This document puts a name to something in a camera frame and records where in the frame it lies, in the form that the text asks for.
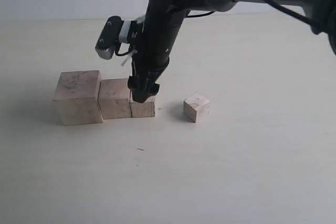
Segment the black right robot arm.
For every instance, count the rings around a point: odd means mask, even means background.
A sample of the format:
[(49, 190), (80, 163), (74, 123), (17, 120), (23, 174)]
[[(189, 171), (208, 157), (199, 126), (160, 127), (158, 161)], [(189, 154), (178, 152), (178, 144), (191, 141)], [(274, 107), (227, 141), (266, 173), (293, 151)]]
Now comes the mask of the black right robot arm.
[(326, 33), (335, 48), (335, 0), (148, 0), (128, 81), (133, 100), (143, 103), (158, 93), (156, 81), (168, 66), (180, 27), (191, 11), (226, 12), (239, 2), (266, 3), (306, 23), (314, 34)]

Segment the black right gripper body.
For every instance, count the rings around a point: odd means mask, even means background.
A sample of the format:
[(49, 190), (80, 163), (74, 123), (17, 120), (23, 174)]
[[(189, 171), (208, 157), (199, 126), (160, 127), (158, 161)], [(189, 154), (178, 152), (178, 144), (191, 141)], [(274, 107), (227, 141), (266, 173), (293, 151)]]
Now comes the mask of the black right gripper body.
[(130, 83), (155, 84), (169, 64), (170, 40), (167, 37), (149, 40), (136, 37), (130, 45), (136, 50), (132, 57)]

